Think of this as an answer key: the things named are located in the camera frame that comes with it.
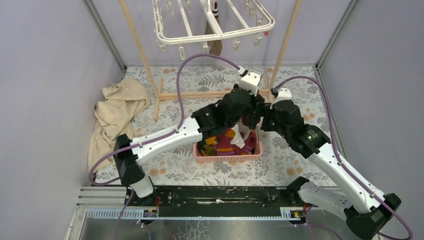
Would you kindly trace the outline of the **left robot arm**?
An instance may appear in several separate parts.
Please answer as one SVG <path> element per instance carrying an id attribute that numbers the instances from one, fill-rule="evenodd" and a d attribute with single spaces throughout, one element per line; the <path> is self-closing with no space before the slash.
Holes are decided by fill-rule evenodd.
<path id="1" fill-rule="evenodd" d="M 152 204 L 155 192 L 142 164 L 186 144 L 194 144 L 219 136 L 252 114 L 265 99 L 259 94 L 235 86 L 221 100 L 193 112 L 182 123 L 150 136 L 117 137 L 113 158 L 122 186 L 131 187 L 136 199 L 144 206 Z"/>

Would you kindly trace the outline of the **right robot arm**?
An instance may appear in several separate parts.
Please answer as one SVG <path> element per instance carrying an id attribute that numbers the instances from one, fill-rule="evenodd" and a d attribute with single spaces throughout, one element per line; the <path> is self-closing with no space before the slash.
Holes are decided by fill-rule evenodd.
<path id="1" fill-rule="evenodd" d="M 282 136 L 289 147 L 309 160 L 339 187 L 343 195 L 321 189 L 298 178 L 287 191 L 293 206 L 314 204 L 344 220 L 357 237 L 371 240 L 393 217 L 401 204 L 394 193 L 384 193 L 367 181 L 340 153 L 331 139 L 317 126 L 304 122 L 300 108 L 292 100 L 258 103 L 242 117 L 243 124 Z"/>

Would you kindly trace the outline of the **magenta purple-cuff sock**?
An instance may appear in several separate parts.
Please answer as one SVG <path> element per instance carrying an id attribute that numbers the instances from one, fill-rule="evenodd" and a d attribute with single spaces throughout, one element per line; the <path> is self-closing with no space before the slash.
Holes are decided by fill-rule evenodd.
<path id="1" fill-rule="evenodd" d="M 253 155 L 257 145 L 257 138 L 253 131 L 249 133 L 247 139 L 244 141 L 244 146 L 240 149 L 241 155 Z"/>

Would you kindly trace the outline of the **purple striped sock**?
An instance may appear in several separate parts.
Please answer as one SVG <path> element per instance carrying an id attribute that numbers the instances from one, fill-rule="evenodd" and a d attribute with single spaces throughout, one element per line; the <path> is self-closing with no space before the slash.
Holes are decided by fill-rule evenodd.
<path id="1" fill-rule="evenodd" d="M 231 128 L 217 136 L 216 154 L 218 156 L 233 156 L 235 154 L 235 149 L 231 143 L 235 136 L 236 132 Z"/>

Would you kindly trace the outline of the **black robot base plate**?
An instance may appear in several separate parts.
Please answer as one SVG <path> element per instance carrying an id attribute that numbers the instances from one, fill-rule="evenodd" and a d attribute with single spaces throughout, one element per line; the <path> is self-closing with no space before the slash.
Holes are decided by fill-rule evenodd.
<path id="1" fill-rule="evenodd" d="M 286 187 L 273 186 L 155 186 L 152 194 L 138 197 L 126 190 L 130 207 L 151 209 L 152 217 L 165 218 L 274 218 L 282 209 L 303 210 L 298 191 L 308 183 L 298 177 Z"/>

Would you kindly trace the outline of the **olive orange striped sock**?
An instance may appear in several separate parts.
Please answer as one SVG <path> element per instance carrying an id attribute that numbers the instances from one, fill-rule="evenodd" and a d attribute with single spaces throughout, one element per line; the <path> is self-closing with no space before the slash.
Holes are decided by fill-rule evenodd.
<path id="1" fill-rule="evenodd" d="M 218 136 L 212 136 L 197 143 L 196 149 L 204 157 L 217 156 Z"/>

